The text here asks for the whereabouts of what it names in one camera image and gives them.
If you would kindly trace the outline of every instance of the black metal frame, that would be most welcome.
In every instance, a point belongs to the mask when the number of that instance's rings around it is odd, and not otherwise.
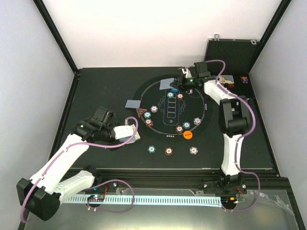
[[[63,130],[66,124],[66,120],[70,111],[70,107],[72,104],[72,100],[74,97],[74,93],[76,91],[78,81],[80,78],[80,72],[75,65],[63,39],[60,36],[60,33],[58,32],[50,14],[48,13],[44,3],[42,0],[33,0],[36,4],[38,10],[40,11],[42,17],[44,18],[47,26],[49,27],[52,35],[54,36],[56,42],[58,43],[63,55],[65,56],[67,62],[69,63],[73,73],[75,74],[71,89],[69,92],[69,96],[67,98],[65,108],[60,120],[60,124],[55,136],[55,141],[52,146],[50,157],[58,150],[60,141],[62,138]],[[254,56],[252,58],[252,61],[249,66],[249,70],[253,67],[254,63],[256,62],[258,56],[260,55],[261,51],[263,50],[264,46],[266,45],[267,41],[269,40],[271,34],[273,33],[276,25],[278,24],[279,20],[281,19],[283,13],[287,9],[289,3],[291,0],[282,0],[279,7],[277,8],[273,18],[271,19],[264,35],[262,36],[260,42],[258,43],[257,49],[254,53]],[[290,183],[287,178],[279,177],[279,170],[276,164],[276,160],[274,158],[274,155],[272,156],[273,164],[275,166],[274,170],[270,171],[259,171],[256,172],[259,174],[260,180],[261,180],[261,188],[262,189],[272,189],[272,190],[286,190],[287,194],[289,196],[292,209],[295,213],[296,221],[299,225],[299,229],[303,230],[305,229],[302,217],[300,215],[295,197],[293,195],[292,188],[290,186]],[[67,179],[75,174],[77,174],[79,170],[77,169],[70,169],[63,179]],[[202,183],[203,179],[206,178],[212,178],[213,180],[216,179],[216,176],[214,175],[218,171],[215,172],[215,170],[211,170],[210,172],[204,172],[204,171],[196,171],[196,170],[188,170],[184,172],[170,172],[168,170],[164,171],[155,171],[155,170],[148,170],[146,175],[144,175],[144,171],[141,170],[101,170],[103,173],[103,179],[122,179],[130,183],[133,187],[151,187],[151,188],[197,188],[199,184]],[[256,189],[257,188],[257,180],[254,177],[244,176],[245,184],[250,189]],[[21,223],[19,229],[24,229],[24,224]]]

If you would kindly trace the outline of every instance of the gray floor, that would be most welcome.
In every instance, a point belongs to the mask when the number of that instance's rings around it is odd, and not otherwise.
[[[224,212],[215,207],[134,206],[127,213],[88,211],[82,204],[63,204],[49,221],[36,219],[26,230],[297,230],[294,215],[287,210],[285,191],[267,193],[250,211]],[[276,195],[282,203],[276,202]],[[249,206],[252,200],[237,208]],[[121,210],[126,206],[108,206]]]

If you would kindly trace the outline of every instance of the cable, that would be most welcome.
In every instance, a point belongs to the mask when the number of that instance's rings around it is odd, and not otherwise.
[[[226,67],[225,62],[222,61],[222,60],[218,60],[218,59],[216,59],[216,60],[209,60],[209,61],[206,61],[206,62],[222,62],[222,63],[223,63],[223,68],[222,68],[222,70],[219,72],[219,74],[218,74],[218,75],[216,76],[216,78],[215,78],[215,84],[216,84],[217,87],[218,87],[220,90],[222,90],[224,93],[226,93],[226,94],[228,94],[229,96],[232,96],[232,97],[236,98],[237,100],[241,101],[241,102],[248,108],[248,110],[249,110],[249,112],[250,112],[250,114],[251,114],[251,117],[252,117],[252,127],[250,128],[250,130],[249,130],[247,133],[245,133],[245,134],[239,136],[239,138],[236,140],[236,147],[235,147],[235,166],[236,166],[236,168],[237,168],[241,173],[243,173],[243,174],[248,174],[248,175],[254,175],[254,176],[256,177],[257,182],[258,182],[258,194],[257,194],[257,198],[256,198],[255,202],[254,202],[251,206],[249,206],[249,207],[247,207],[247,208],[244,208],[244,209],[241,209],[241,210],[230,210],[230,209],[225,208],[225,207],[222,205],[222,208],[223,208],[225,211],[231,211],[231,212],[243,212],[243,211],[247,211],[247,210],[253,208],[253,207],[256,205],[256,203],[258,202],[258,200],[259,200],[259,196],[260,196],[260,179],[259,179],[259,177],[258,177],[258,175],[257,175],[256,173],[254,173],[254,172],[246,172],[246,171],[240,169],[240,167],[238,166],[238,162],[237,162],[237,150],[238,150],[238,142],[239,142],[242,138],[247,137],[248,135],[250,135],[250,134],[255,130],[255,128],[256,128],[256,117],[255,117],[254,111],[252,110],[252,108],[250,107],[250,105],[249,105],[245,100],[243,100],[243,99],[240,98],[239,96],[237,96],[237,95],[231,93],[231,92],[230,92],[229,90],[227,90],[223,85],[221,85],[220,82],[218,82],[219,76],[220,76],[220,75],[223,73],[223,71],[225,70],[225,67]]]
[[[105,212],[111,212],[111,213],[124,213],[124,212],[129,211],[129,210],[133,207],[134,200],[135,200],[135,198],[134,198],[134,191],[133,191],[131,185],[128,184],[127,182],[125,182],[125,181],[118,180],[118,179],[109,180],[109,181],[103,182],[103,183],[101,183],[101,184],[99,184],[99,185],[96,185],[96,186],[87,188],[87,189],[85,189],[85,190],[89,190],[89,189],[93,189],[93,188],[98,188],[98,187],[103,186],[103,185],[105,185],[105,184],[108,184],[108,183],[110,183],[110,182],[121,182],[121,183],[125,184],[126,186],[128,186],[128,188],[129,188],[129,189],[131,190],[131,192],[132,192],[132,202],[131,202],[131,204],[129,205],[129,207],[126,208],[126,209],[124,209],[124,210],[122,210],[122,211],[113,211],[113,210],[109,210],[109,209],[105,209],[105,208],[97,208],[97,207],[94,208],[94,207],[90,207],[90,202],[93,201],[93,200],[95,200],[95,199],[89,199],[89,200],[87,201],[87,204],[86,204],[86,205],[88,206],[89,210],[92,208],[92,209],[94,209],[94,210],[105,211]]]
[[[128,140],[126,140],[125,142],[121,143],[121,144],[118,144],[118,145],[99,145],[99,144],[94,144],[94,143],[88,143],[88,142],[80,142],[80,143],[75,143],[75,144],[71,144],[69,145],[66,149],[68,150],[69,148],[75,146],[75,145],[89,145],[89,146],[95,146],[95,147],[99,147],[99,148],[106,148],[106,149],[113,149],[113,148],[119,148],[119,147],[122,147],[124,145],[126,145],[129,141],[131,141],[134,136],[136,135],[137,131],[138,131],[138,128],[139,128],[139,122],[138,120],[133,117],[133,116],[129,116],[125,119],[125,124],[128,123],[128,120],[134,120],[135,121],[135,130],[132,134],[132,136],[130,138],[128,138]],[[50,169],[50,167],[53,165],[53,163],[64,153],[64,150],[61,151],[58,156],[56,156],[53,161],[46,167],[45,171],[43,172],[42,176],[44,177],[44,175],[46,175],[47,171]],[[42,178],[39,178],[36,183],[31,187],[31,189],[29,190],[27,196],[25,197],[24,199],[24,202],[23,202],[23,205],[21,207],[21,210],[20,210],[20,221],[22,223],[28,223],[32,220],[34,220],[34,218],[30,219],[30,220],[25,220],[24,219],[24,210],[25,210],[25,205],[27,204],[32,192],[34,191],[34,189],[36,188],[37,184],[41,181]]]

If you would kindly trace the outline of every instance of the red object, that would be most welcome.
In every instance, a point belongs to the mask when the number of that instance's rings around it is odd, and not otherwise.
[[[147,109],[136,109],[139,118],[147,111]]]

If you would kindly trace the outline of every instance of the white backdrop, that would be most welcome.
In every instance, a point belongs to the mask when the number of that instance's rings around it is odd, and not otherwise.
[[[183,66],[208,38],[260,39],[281,0],[44,0],[78,68]]]

